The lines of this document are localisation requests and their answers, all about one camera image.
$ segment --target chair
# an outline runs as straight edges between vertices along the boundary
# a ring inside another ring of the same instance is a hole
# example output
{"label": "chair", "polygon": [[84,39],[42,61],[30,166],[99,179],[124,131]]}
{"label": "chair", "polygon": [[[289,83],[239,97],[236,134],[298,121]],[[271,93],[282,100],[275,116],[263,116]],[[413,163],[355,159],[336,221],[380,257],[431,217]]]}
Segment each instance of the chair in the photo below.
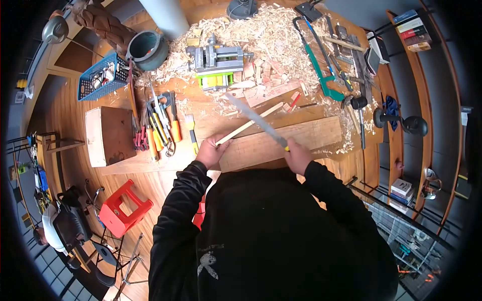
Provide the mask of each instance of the chair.
{"label": "chair", "polygon": [[[104,240],[106,238],[106,231],[108,231],[107,228],[104,229],[104,233],[102,234],[102,241],[107,241],[107,240]],[[122,290],[124,289],[126,284],[131,285],[131,284],[143,283],[143,282],[148,281],[148,280],[142,280],[142,281],[136,281],[136,282],[129,282],[129,277],[131,276],[131,274],[133,273],[134,269],[136,268],[136,266],[139,262],[141,262],[141,264],[146,269],[147,273],[149,273],[149,269],[144,264],[144,261],[142,260],[142,258],[139,257],[138,253],[136,254],[137,248],[138,248],[139,243],[140,243],[143,236],[144,235],[142,233],[139,235],[139,238],[138,238],[137,243],[134,247],[134,250],[132,252],[131,257],[127,257],[127,256],[121,254],[122,243],[124,242],[124,237],[115,238],[115,237],[110,236],[110,238],[112,238],[112,239],[120,240],[120,246],[119,246],[119,248],[116,248],[116,250],[114,252],[112,252],[109,249],[109,247],[106,246],[105,244],[99,244],[99,243],[96,243],[96,242],[92,241],[96,251],[98,252],[97,261],[96,261],[95,265],[97,266],[99,264],[99,262],[104,260],[105,262],[107,262],[110,265],[113,265],[115,267],[113,276],[106,275],[103,272],[101,272],[100,269],[97,268],[96,276],[97,276],[97,279],[99,280],[99,282],[101,282],[102,284],[104,284],[105,286],[108,286],[108,287],[114,286],[115,283],[116,283],[117,273],[120,271],[120,274],[121,274],[120,276],[122,278],[122,284],[119,288],[117,296],[114,298],[115,300],[117,300],[119,298],[119,296],[122,293]],[[125,276],[123,276],[122,269],[126,265],[127,265],[127,270],[125,272]]]}
{"label": "chair", "polygon": [[79,191],[75,186],[65,193],[57,194],[61,205],[53,226],[68,253],[82,246],[93,235],[84,209],[78,200],[78,194]]}
{"label": "chair", "polygon": [[[117,237],[122,237],[129,229],[140,222],[144,215],[154,206],[151,200],[141,201],[131,186],[134,182],[129,179],[116,192],[114,192],[100,209],[99,219]],[[126,194],[136,205],[137,209],[127,216],[121,209],[121,195]]]}

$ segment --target wooden stick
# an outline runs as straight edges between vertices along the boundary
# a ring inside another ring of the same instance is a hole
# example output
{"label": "wooden stick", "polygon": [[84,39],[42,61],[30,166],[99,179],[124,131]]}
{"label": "wooden stick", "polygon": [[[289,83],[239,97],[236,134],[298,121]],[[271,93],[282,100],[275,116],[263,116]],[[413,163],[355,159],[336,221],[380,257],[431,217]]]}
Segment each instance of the wooden stick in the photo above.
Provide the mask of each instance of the wooden stick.
{"label": "wooden stick", "polygon": [[335,43],[335,44],[338,44],[338,45],[341,45],[341,46],[345,46],[347,48],[359,50],[363,53],[365,53],[365,50],[366,50],[366,48],[362,48],[362,47],[357,46],[357,45],[346,43],[345,41],[342,41],[340,39],[332,39],[332,38],[329,38],[329,37],[323,37],[323,39],[327,42],[331,42],[331,43]]}
{"label": "wooden stick", "polygon": [[[273,113],[274,111],[276,111],[277,109],[281,108],[283,106],[283,102],[280,102],[278,103],[277,105],[275,105],[274,107],[264,111],[263,113],[260,114],[261,117],[266,117],[268,116],[269,114]],[[233,138],[234,136],[236,136],[237,134],[241,133],[242,131],[244,131],[245,129],[247,129],[248,127],[250,127],[252,124],[254,124],[254,121],[250,120],[248,122],[246,122],[245,124],[243,124],[242,126],[240,126],[239,128],[235,129],[234,131],[232,131],[231,133],[229,133],[226,137],[224,137],[223,139],[219,140],[218,142],[216,142],[216,145],[220,145],[220,144],[223,144],[224,142],[228,141],[229,139]]]}

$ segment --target book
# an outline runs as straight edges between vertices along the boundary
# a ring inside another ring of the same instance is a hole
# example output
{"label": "book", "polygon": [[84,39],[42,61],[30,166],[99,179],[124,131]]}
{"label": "book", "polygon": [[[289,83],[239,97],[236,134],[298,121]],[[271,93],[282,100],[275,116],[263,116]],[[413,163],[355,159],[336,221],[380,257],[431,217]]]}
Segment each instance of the book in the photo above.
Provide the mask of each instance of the book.
{"label": "book", "polygon": [[407,193],[407,195],[402,195],[401,193],[399,192],[396,192],[395,190],[392,190],[391,193],[393,193],[394,195],[398,196],[398,197],[401,197],[407,201],[409,201],[411,198],[413,198],[414,196],[414,189],[410,189],[410,191]]}
{"label": "book", "polygon": [[409,201],[409,200],[406,200],[406,199],[404,199],[404,198],[402,198],[402,197],[396,196],[396,195],[394,195],[393,193],[390,193],[390,194],[389,194],[389,197],[390,197],[391,199],[393,199],[393,200],[398,201],[399,203],[404,204],[405,206],[408,206],[408,205],[410,204],[410,201]]}
{"label": "book", "polygon": [[430,44],[428,42],[421,42],[408,46],[408,50],[410,50],[411,52],[420,52],[430,49],[432,49],[432,47],[430,47]]}
{"label": "book", "polygon": [[402,32],[400,35],[402,36],[403,39],[408,39],[413,36],[419,36],[421,34],[424,34],[427,32],[427,29],[425,29],[425,26],[419,26],[415,27],[412,29],[409,29],[407,31]]}
{"label": "book", "polygon": [[[373,37],[373,32],[370,31],[366,34],[367,39]],[[380,58],[381,64],[388,64],[390,63],[390,57],[388,56],[387,48],[385,47],[385,43],[382,37],[376,37],[374,39],[368,40],[370,44],[370,48],[375,51],[375,53]]]}
{"label": "book", "polygon": [[402,179],[395,180],[391,186],[392,191],[396,191],[402,196],[407,196],[407,194],[410,192],[410,189],[412,189],[412,184]]}
{"label": "book", "polygon": [[415,17],[417,12],[415,10],[409,10],[393,18],[395,24],[405,21],[408,18]]}
{"label": "book", "polygon": [[421,35],[417,35],[417,36],[413,36],[413,37],[404,39],[403,42],[405,43],[405,45],[410,46],[410,45],[418,44],[418,43],[421,43],[421,42],[431,43],[432,39],[430,38],[430,35],[428,33],[424,33],[424,34],[421,34]]}
{"label": "book", "polygon": [[423,25],[423,22],[420,18],[416,18],[412,21],[409,21],[405,24],[402,24],[400,26],[397,26],[397,29],[398,29],[398,32],[402,33],[402,32],[405,32],[407,30],[410,30],[412,28],[415,28],[415,27],[419,27],[419,26],[422,26]]}

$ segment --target pink object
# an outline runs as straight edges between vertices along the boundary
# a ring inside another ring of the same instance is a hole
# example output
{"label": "pink object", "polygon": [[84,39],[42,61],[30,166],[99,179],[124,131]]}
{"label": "pink object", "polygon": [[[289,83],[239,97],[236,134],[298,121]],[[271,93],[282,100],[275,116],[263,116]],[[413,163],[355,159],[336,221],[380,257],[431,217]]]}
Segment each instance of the pink object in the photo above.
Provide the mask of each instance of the pink object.
{"label": "pink object", "polygon": [[[122,237],[129,229],[140,222],[144,215],[152,208],[154,203],[151,200],[141,201],[131,190],[134,182],[128,179],[127,182],[112,194],[100,209],[99,219],[116,237]],[[126,194],[136,205],[137,209],[127,216],[121,209],[121,195]]]}

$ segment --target sawdust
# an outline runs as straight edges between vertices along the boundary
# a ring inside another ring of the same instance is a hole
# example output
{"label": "sawdust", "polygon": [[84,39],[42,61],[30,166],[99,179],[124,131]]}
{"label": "sawdust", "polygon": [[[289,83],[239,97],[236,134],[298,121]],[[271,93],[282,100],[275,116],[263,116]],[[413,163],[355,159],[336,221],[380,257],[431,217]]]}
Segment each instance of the sawdust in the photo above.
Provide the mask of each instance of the sawdust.
{"label": "sawdust", "polygon": [[[262,3],[258,14],[247,20],[228,20],[226,17],[200,20],[186,34],[169,44],[170,53],[166,61],[157,70],[144,72],[136,81],[136,86],[145,86],[149,80],[168,82],[172,78],[189,82],[194,77],[194,72],[182,68],[191,60],[185,52],[186,40],[197,37],[195,32],[199,31],[196,29],[201,29],[201,46],[207,45],[207,39],[214,33],[218,43],[241,46],[245,52],[254,52],[255,58],[264,56],[280,63],[291,78],[302,79],[308,92],[313,94],[319,84],[318,77],[305,53],[301,38],[293,27],[295,17],[297,14],[291,8]],[[312,27],[320,37],[330,35],[325,18],[315,21]],[[301,27],[302,33],[309,37],[307,41],[311,44],[314,41],[312,34],[303,28]],[[329,52],[333,52],[331,43],[324,45]]]}

